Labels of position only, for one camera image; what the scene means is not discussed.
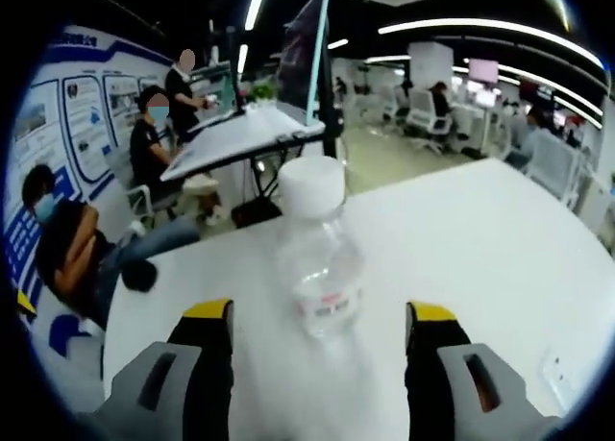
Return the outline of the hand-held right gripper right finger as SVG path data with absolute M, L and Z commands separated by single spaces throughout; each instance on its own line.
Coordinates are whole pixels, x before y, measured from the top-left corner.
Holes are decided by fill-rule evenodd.
M 561 419 L 529 401 L 524 379 L 473 343 L 443 306 L 406 304 L 405 384 L 411 440 L 553 440 Z

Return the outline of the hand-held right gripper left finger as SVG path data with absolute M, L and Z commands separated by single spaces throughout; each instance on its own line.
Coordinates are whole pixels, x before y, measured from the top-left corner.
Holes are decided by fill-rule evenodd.
M 95 411 L 107 440 L 227 440 L 234 385 L 234 302 L 186 310 L 165 342 L 155 342 L 116 374 Z

